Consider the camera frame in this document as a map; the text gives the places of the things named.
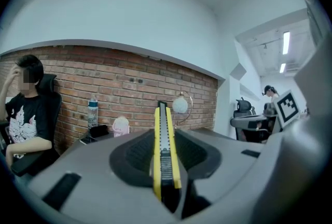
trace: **man's arm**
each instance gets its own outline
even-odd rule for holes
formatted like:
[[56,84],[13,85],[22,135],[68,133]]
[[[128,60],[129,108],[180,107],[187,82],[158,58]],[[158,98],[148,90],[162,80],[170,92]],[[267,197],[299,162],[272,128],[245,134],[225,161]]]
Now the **man's arm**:
[[6,162],[10,168],[13,163],[14,154],[25,154],[37,151],[43,151],[52,148],[50,140],[43,139],[39,136],[34,137],[22,143],[10,144],[6,149]]
[[7,92],[12,81],[14,80],[15,77],[17,77],[20,74],[20,72],[21,72],[20,67],[18,65],[15,65],[8,73],[7,79],[0,93],[0,120],[5,120],[7,118],[7,112],[6,112]]
[[9,84],[5,82],[0,93],[0,120],[3,121],[7,118],[6,112],[6,96],[9,88]]

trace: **man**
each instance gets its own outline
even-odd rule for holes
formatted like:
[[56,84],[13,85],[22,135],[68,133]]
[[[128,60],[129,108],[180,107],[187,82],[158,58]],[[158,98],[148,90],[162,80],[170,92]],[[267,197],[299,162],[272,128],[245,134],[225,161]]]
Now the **man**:
[[[38,86],[44,76],[43,64],[34,55],[21,57],[10,70],[0,93],[0,120],[9,121],[12,144],[6,149],[6,163],[10,169],[14,155],[52,148],[46,118],[46,108],[38,94]],[[5,104],[8,88],[18,78],[20,93]]]

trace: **pink toy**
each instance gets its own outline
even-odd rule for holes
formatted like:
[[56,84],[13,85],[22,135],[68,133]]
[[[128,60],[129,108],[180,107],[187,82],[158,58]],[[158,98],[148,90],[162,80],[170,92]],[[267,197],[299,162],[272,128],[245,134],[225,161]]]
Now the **pink toy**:
[[116,118],[112,125],[114,137],[129,134],[129,121],[124,116]]

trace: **white wall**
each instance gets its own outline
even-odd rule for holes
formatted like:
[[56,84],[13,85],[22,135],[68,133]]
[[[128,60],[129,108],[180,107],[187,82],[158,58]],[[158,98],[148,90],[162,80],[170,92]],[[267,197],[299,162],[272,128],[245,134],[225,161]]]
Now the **white wall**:
[[241,94],[241,97],[243,97],[245,101],[249,101],[251,106],[255,107],[256,114],[258,114],[258,115],[263,114],[264,108],[261,106],[260,101],[253,100],[251,97],[247,97],[247,96],[242,95],[242,94]]
[[219,32],[219,49],[216,56],[222,65],[223,71],[228,76],[239,64],[239,57],[234,44],[234,36],[228,33],[225,28],[218,27]]
[[253,93],[252,95],[256,97],[255,99],[259,101],[259,97],[261,95],[260,76],[258,75],[253,62],[251,61],[251,58],[249,57],[244,47],[236,40],[235,46],[237,49],[239,61],[246,70],[246,73],[240,79],[240,83],[244,85],[248,90],[250,90]]
[[306,8],[305,0],[235,0],[217,10],[221,27],[237,36],[283,15]]
[[0,54],[70,40],[121,43],[220,79],[217,32],[215,15],[195,0],[34,0],[12,21]]
[[[278,91],[279,95],[282,95],[284,92],[291,90],[299,106],[300,112],[303,113],[306,109],[306,99],[295,83],[293,77],[284,77],[284,75],[280,74],[261,78],[261,89],[264,90],[266,85],[274,87]],[[271,102],[271,98],[262,96],[261,107],[264,107],[264,104],[268,102]]]
[[240,98],[240,82],[229,76],[222,84],[219,82],[216,120],[214,131],[236,139],[235,128],[230,125],[230,119]]

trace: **gray plastic panel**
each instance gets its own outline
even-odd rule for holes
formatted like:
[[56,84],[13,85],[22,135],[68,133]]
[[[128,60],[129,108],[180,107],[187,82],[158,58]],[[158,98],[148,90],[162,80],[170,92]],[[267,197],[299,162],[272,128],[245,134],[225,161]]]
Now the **gray plastic panel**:
[[[222,220],[223,223],[232,224],[250,223],[255,204],[272,175],[280,151],[282,138],[283,133],[270,136],[267,143],[262,145],[262,150],[258,159],[244,155],[248,159],[253,159],[254,162],[251,167],[248,168],[246,173],[242,176],[238,175],[239,178],[236,183],[233,183],[233,180],[236,181],[235,175],[229,175],[229,178],[227,178],[227,174],[223,176],[223,170],[219,170],[216,173],[220,173],[220,177],[224,178],[223,182],[219,181],[215,175],[212,175],[212,177],[215,177],[215,179],[210,179],[212,187],[209,187],[206,183],[204,183],[204,185],[198,184],[199,193],[201,195],[208,195],[210,199],[216,199],[216,201],[194,217],[183,220],[182,223],[220,224],[220,220]],[[240,141],[236,142],[244,143],[246,146],[248,146],[248,144],[256,144]],[[220,149],[221,145],[226,143],[226,140],[220,138],[219,143],[214,143],[214,146]],[[227,167],[231,167],[232,169],[236,169],[236,163],[234,164],[231,158],[228,158],[228,160],[228,165],[224,164],[224,168],[227,169]],[[228,190],[223,188],[223,184],[228,185]],[[218,195],[213,195],[212,191],[218,192],[221,197],[217,198]]]
[[217,148],[222,154],[222,163],[210,178],[195,180],[197,194],[211,203],[216,202],[233,188],[257,161],[256,158],[241,154],[249,149],[261,152],[264,145],[242,141],[227,140],[186,131],[189,135]]
[[142,133],[132,133],[76,148],[38,174],[29,184],[43,197],[67,172],[82,176],[61,213],[84,223],[170,223],[176,218],[158,201],[151,188],[121,181],[109,166],[110,153]]
[[264,115],[236,117],[230,120],[230,124],[235,128],[255,131],[255,129],[249,129],[249,122],[257,122],[264,120],[267,120],[267,117],[265,117]]

